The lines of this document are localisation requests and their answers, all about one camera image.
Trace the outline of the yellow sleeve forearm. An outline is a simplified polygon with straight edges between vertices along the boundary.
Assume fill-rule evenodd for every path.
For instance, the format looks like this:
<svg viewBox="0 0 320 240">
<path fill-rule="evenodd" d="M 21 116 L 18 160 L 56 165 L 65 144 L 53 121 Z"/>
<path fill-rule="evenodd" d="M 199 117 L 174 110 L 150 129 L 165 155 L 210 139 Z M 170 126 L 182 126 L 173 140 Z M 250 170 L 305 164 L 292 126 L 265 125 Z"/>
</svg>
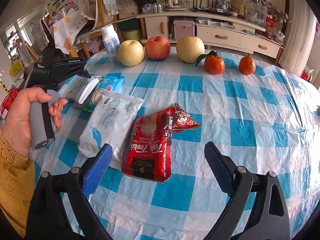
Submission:
<svg viewBox="0 0 320 240">
<path fill-rule="evenodd" d="M 34 177 L 33 161 L 16 152 L 1 135 L 1 217 L 22 238 L 34 192 Z"/>
</svg>

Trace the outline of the person left hand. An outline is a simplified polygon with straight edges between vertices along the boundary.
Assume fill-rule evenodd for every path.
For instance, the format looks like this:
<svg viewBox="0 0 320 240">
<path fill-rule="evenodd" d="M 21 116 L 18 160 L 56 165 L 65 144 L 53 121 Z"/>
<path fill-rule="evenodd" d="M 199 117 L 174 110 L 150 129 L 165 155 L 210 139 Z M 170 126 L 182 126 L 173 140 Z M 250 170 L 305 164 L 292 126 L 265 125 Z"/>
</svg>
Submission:
<svg viewBox="0 0 320 240">
<path fill-rule="evenodd" d="M 32 102 L 46 103 L 52 99 L 42 88 L 26 88 L 21 90 L 7 114 L 1 127 L 3 137 L 13 150 L 23 157 L 29 155 L 31 132 L 29 112 Z"/>
</svg>

